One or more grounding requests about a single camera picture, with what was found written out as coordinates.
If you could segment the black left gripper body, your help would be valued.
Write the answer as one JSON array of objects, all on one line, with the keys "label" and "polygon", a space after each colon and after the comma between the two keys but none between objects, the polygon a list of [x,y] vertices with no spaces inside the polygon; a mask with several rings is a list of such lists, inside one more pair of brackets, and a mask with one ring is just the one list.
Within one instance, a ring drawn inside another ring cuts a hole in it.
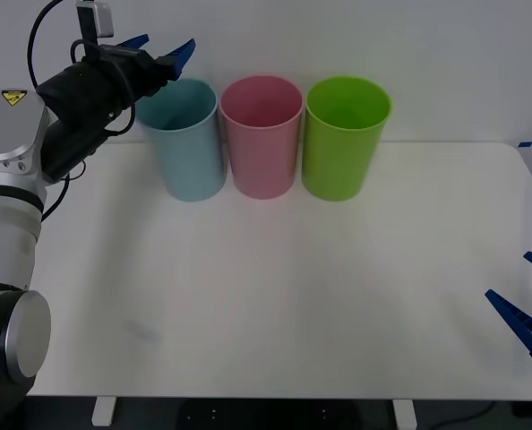
[{"label": "black left gripper body", "polygon": [[153,57],[143,49],[99,45],[93,49],[93,106],[130,107],[171,80],[171,55]]}]

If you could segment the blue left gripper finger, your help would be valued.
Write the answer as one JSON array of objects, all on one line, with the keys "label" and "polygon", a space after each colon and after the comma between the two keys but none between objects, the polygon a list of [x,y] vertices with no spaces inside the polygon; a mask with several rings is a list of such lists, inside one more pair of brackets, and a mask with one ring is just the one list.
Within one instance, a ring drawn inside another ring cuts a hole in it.
[{"label": "blue left gripper finger", "polygon": [[127,47],[132,49],[140,49],[149,42],[150,38],[148,34],[141,34],[135,36],[118,44],[119,47]]},{"label": "blue left gripper finger", "polygon": [[190,39],[172,52],[157,58],[158,68],[167,81],[177,81],[180,78],[195,48],[195,40]]}]

